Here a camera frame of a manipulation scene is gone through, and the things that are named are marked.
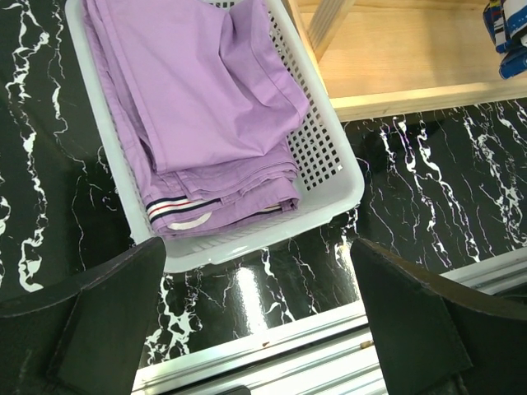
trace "folded clothes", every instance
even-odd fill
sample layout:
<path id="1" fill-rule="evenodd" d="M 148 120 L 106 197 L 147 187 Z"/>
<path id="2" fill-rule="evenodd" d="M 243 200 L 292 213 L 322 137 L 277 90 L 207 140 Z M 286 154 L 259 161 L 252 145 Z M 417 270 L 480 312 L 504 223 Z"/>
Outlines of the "folded clothes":
<path id="1" fill-rule="evenodd" d="M 527 70 L 527 48 L 522 43 L 525 32 L 520 36 L 517 33 L 522 30 L 516 29 L 516 36 L 511 35 L 509 20 L 504 12 L 504 6 L 508 2 L 511 0 L 492 0 L 483 12 L 483 20 L 491 40 L 496 45 L 497 52 L 501 53 L 499 73 L 504 79 Z"/>
<path id="2" fill-rule="evenodd" d="M 273 47 L 262 0 L 229 12 L 199 0 L 84 7 L 103 92 L 157 234 L 210 235 L 296 208 L 286 135 L 309 102 Z"/>
<path id="3" fill-rule="evenodd" d="M 87 4 L 158 174 L 263 156 L 301 125 L 308 103 L 269 38 L 262 1 L 229 12 L 199 0 Z"/>

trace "plastic basket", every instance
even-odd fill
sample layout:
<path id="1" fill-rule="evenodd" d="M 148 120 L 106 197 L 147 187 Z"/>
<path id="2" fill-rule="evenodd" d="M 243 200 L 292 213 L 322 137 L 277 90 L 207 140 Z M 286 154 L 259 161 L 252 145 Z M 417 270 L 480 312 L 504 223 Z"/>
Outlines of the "plastic basket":
<path id="1" fill-rule="evenodd" d="M 213 4 L 228 8 L 235 3 Z M 300 170 L 295 182 L 302 196 L 299 209 L 221 235 L 166 241 L 166 272 L 185 272 L 207 263 L 237 258 L 326 224 L 361 200 L 364 179 L 357 159 L 295 27 L 281 0 L 268 0 L 268 9 L 277 52 L 310 100 L 310 112 L 302 127 L 289 136 L 289 146 Z M 154 233 L 105 103 L 82 24 L 81 0 L 68 0 L 66 17 L 132 237 L 140 243 Z"/>

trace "folded purple shirt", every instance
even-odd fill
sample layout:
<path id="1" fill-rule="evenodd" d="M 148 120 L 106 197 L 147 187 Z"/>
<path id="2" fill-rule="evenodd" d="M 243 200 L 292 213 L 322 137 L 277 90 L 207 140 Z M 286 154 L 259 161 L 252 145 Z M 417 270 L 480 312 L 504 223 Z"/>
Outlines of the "folded purple shirt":
<path id="1" fill-rule="evenodd" d="M 262 0 L 229 12 L 199 0 L 84 5 L 101 85 L 157 234 L 208 235 L 296 207 L 285 137 L 309 103 L 273 47 Z"/>

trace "fabric fold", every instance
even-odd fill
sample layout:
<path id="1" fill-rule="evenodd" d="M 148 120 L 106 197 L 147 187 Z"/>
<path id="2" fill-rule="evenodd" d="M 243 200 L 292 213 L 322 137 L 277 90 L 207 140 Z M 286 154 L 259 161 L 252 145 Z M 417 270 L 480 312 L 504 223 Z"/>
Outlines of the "fabric fold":
<path id="1" fill-rule="evenodd" d="M 199 0 L 84 0 L 84 8 L 100 83 L 158 235 L 213 235 L 297 207 L 286 137 L 309 103 L 273 47 L 262 0 L 229 12 Z"/>

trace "marble countertop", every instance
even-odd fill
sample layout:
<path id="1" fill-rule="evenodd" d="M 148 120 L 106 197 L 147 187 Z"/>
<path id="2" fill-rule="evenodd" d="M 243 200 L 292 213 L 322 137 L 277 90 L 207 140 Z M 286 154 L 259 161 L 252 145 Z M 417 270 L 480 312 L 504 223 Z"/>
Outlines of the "marble countertop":
<path id="1" fill-rule="evenodd" d="M 0 300 L 133 245 L 91 114 L 64 1 L 2 0 Z M 220 266 L 166 274 L 141 366 L 358 300 L 358 235 L 434 272 L 527 245 L 527 100 L 344 125 L 361 205 Z"/>

